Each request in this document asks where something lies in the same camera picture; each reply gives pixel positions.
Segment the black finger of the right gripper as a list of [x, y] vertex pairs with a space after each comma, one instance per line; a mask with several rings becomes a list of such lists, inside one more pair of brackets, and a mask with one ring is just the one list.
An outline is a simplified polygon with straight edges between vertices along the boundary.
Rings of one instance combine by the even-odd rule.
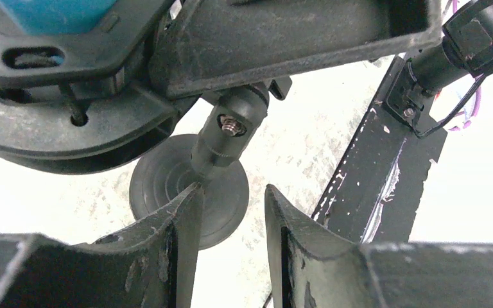
[[169, 99], [440, 42], [440, 1], [186, 1], [151, 58]]

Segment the black round-base shock-mount stand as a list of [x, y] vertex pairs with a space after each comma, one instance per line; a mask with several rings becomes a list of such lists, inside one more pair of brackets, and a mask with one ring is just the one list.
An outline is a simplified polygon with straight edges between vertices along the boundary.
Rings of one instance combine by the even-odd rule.
[[239, 158], [283, 99], [298, 13], [281, 1], [117, 1], [88, 33], [23, 35], [0, 5], [0, 158], [64, 175], [135, 159], [130, 206], [146, 217], [205, 186], [200, 248], [248, 208]]

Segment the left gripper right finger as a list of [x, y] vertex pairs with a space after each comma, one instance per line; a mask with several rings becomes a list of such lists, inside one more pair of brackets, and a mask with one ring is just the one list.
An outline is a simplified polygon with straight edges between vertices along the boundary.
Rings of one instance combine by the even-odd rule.
[[493, 307], [493, 244], [346, 240], [267, 185], [275, 307]]

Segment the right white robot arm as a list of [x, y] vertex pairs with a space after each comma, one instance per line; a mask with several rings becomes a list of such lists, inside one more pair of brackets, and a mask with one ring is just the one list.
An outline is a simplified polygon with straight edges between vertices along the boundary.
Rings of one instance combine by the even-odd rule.
[[443, 44], [473, 76], [493, 73], [493, 1], [446, 22], [440, 1], [187, 1], [150, 62], [169, 98]]

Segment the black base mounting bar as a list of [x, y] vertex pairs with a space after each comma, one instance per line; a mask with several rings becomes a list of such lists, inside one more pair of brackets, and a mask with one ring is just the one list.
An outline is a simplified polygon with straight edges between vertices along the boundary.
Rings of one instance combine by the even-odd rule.
[[418, 139], [382, 106], [403, 67], [396, 56], [322, 193], [311, 218], [352, 242], [408, 241], [424, 182], [447, 139]]

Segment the cyan blue microphone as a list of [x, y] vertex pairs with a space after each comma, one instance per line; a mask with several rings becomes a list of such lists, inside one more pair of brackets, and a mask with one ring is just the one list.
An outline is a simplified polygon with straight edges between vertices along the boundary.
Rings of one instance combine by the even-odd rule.
[[87, 33], [116, 0], [1, 0], [0, 8], [29, 35]]

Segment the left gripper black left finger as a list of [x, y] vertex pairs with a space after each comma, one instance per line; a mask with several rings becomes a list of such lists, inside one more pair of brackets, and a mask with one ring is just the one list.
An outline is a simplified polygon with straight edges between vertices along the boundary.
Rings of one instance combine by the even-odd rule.
[[92, 244], [0, 234], [0, 307], [189, 307], [203, 187]]

